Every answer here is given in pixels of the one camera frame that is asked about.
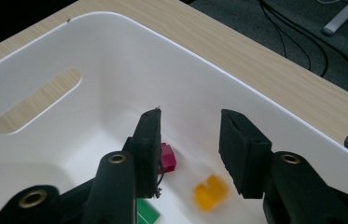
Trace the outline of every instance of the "orange block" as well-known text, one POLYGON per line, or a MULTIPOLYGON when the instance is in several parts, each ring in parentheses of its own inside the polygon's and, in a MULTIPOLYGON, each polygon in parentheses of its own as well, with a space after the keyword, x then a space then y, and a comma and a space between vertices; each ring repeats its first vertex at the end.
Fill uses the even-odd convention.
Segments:
POLYGON ((194 200, 202 211, 209 212, 229 195, 229 186, 219 176, 210 175, 194 189, 194 200))

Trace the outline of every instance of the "green block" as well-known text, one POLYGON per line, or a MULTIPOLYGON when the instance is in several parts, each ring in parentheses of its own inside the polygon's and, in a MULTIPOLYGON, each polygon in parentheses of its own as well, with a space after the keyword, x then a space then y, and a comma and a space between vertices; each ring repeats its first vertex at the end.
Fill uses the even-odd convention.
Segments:
POLYGON ((160 217, 159 211, 145 199, 136 199, 138 209, 138 224, 152 224, 160 217))

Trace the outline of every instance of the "pink block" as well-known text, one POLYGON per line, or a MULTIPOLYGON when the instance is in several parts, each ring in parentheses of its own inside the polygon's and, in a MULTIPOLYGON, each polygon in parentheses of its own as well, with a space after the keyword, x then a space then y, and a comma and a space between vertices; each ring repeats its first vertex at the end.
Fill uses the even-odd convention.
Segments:
POLYGON ((170 145, 166 143, 161 143, 161 162, 164 167, 164 173, 174 171, 176 166, 176 158, 174 157, 174 151, 170 145))

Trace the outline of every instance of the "black cable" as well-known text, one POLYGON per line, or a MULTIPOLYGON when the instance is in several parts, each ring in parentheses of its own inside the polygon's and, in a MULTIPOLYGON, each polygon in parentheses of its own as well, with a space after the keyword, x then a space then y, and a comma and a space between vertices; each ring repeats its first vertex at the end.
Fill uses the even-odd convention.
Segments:
POLYGON ((273 9, 272 7, 270 7, 266 2, 264 2, 264 0, 259 0, 259 3, 260 3, 260 6, 262 8, 265 8, 267 9, 276 19, 278 19, 279 21, 281 21, 283 24, 287 25, 288 27, 290 27, 291 29, 297 31, 299 34, 303 35, 304 37, 306 37, 307 39, 309 39, 310 41, 312 41, 318 48, 319 50, 321 51, 323 57, 324 57, 324 60, 325 60, 325 66, 324 66, 324 69, 323 69, 323 72, 322 74, 320 75, 320 77, 324 77, 326 72, 327 72, 327 69, 328 69, 328 57, 327 57, 327 54, 325 52, 325 50, 322 48, 322 46, 316 42, 313 38, 311 38, 310 36, 307 35, 307 33, 297 29, 294 25, 292 25, 291 23, 287 22, 287 21, 290 21, 288 18, 284 18, 283 19, 283 16, 281 16, 282 14, 280 14, 279 12, 277 12, 275 9, 273 9))
POLYGON ((276 32, 278 33, 279 38, 281 39, 282 48, 284 49, 284 55, 285 55, 285 57, 287 58, 285 42, 284 42, 284 40, 283 40, 283 38, 282 38, 282 35, 281 35, 281 32, 280 32, 280 29, 279 29, 278 25, 271 19, 270 15, 267 14, 267 12, 264 10, 264 7, 261 7, 261 9, 263 10, 263 13, 264 13, 264 16, 266 17, 266 19, 267 19, 268 21, 270 21, 271 24, 275 27, 275 30, 276 30, 276 32))
POLYGON ((268 13, 265 11, 265 8, 263 6, 261 6, 261 9, 263 10, 263 13, 264 13, 264 16, 266 17, 266 19, 272 23, 272 25, 275 27, 275 30, 278 32, 278 35, 279 35, 279 37, 281 39, 281 42, 282 42, 282 45, 283 45, 283 48, 284 48, 285 57, 287 58, 286 48, 285 48, 285 43, 284 43, 284 40, 283 40, 283 38, 281 36, 281 33, 284 34, 287 38, 289 38, 304 53, 305 57, 307 57, 307 60, 308 60, 308 70, 311 71, 311 59, 310 59, 310 56, 305 51, 305 49, 297 41, 295 41, 290 35, 288 35, 285 31, 283 31, 281 29, 281 27, 279 27, 279 25, 276 24, 272 20, 272 18, 270 17, 270 15, 268 15, 268 13))
POLYGON ((336 51, 340 56, 342 56, 342 58, 348 62, 348 56, 346 56, 342 51, 340 51, 339 49, 337 49, 336 47, 332 46, 331 44, 329 44, 327 41, 325 41, 324 39, 320 38, 319 36, 313 34, 312 32, 308 31, 307 29, 305 29, 304 27, 296 24, 295 22, 291 21, 290 19, 288 19, 286 16, 282 15, 279 11, 277 11, 275 8, 271 7, 270 5, 268 5, 264 0, 258 0, 260 4, 262 4, 262 6, 264 6, 266 9, 268 9, 270 12, 273 12, 274 15, 277 15, 277 19, 282 21, 285 24, 290 24, 289 26, 292 29, 295 29, 296 31, 300 32, 300 33, 306 33, 310 36, 312 36, 315 39, 318 39, 319 41, 321 41, 322 43, 324 43, 325 45, 327 45, 328 47, 330 47, 331 49, 333 49, 334 51, 336 51))
POLYGON ((189 5, 192 2, 194 2, 195 0, 180 0, 180 1, 189 5))
POLYGON ((159 167, 160 167, 160 170, 161 170, 161 176, 160 176, 159 181, 157 182, 156 198, 159 198, 161 196, 161 194, 160 194, 161 188, 159 188, 159 185, 161 183, 161 180, 164 178, 164 173, 165 173, 164 165, 162 164, 162 160, 161 159, 159 161, 159 167))

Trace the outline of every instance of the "bin handle hole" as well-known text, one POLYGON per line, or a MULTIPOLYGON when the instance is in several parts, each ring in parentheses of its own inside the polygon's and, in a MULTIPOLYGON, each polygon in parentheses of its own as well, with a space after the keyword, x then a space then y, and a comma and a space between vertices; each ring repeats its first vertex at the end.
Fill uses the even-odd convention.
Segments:
POLYGON ((0 117, 0 133, 16 133, 37 119, 80 84, 81 72, 69 68, 0 117))

